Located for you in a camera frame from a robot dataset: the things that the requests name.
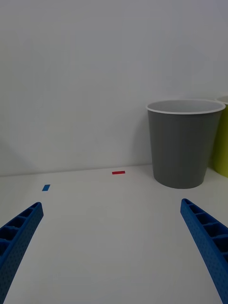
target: red tape piece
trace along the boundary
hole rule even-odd
[[[113,171],[112,174],[125,174],[125,171]]]

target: white floor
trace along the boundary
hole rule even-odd
[[[5,304],[221,303],[180,207],[186,197],[228,226],[228,179],[208,169],[175,190],[151,166],[121,169],[0,178],[0,226],[44,210]]]

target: lime green trash can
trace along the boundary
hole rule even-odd
[[[226,108],[222,112],[218,125],[213,150],[213,167],[219,174],[228,177],[228,96],[217,98],[222,101]]]

